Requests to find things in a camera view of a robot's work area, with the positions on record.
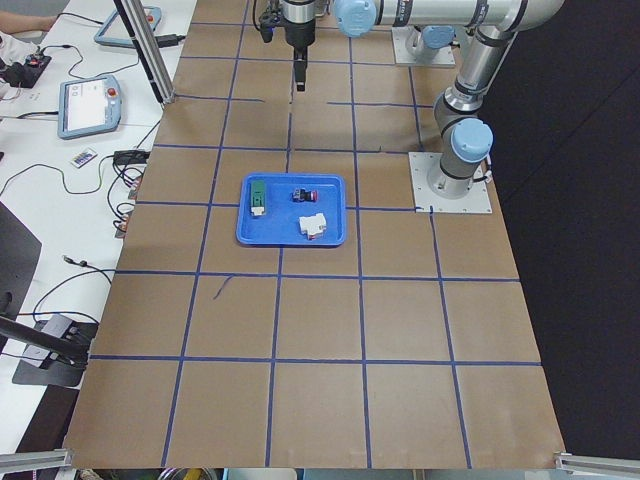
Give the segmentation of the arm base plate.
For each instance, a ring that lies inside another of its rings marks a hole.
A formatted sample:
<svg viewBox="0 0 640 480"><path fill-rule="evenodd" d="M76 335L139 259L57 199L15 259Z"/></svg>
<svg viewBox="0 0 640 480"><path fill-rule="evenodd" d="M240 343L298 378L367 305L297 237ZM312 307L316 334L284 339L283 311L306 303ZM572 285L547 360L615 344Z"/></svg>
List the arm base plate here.
<svg viewBox="0 0 640 480"><path fill-rule="evenodd" d="M491 214L487 181L478 166L467 179L447 176L440 165L441 153L410 152L414 210L419 213Z"/></svg>
<svg viewBox="0 0 640 480"><path fill-rule="evenodd" d="M453 68L451 43L455 29L449 25L392 28L395 63L404 66Z"/></svg>

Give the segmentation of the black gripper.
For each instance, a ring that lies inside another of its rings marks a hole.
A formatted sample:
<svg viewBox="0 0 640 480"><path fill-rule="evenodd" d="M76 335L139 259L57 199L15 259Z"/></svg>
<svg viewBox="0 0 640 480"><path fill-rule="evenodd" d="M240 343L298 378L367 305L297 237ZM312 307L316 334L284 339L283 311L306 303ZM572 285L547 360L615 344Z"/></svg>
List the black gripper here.
<svg viewBox="0 0 640 480"><path fill-rule="evenodd" d="M281 2L286 42L294 47L294 82L298 92L306 90L308 46L315 41L315 1Z"/></svg>

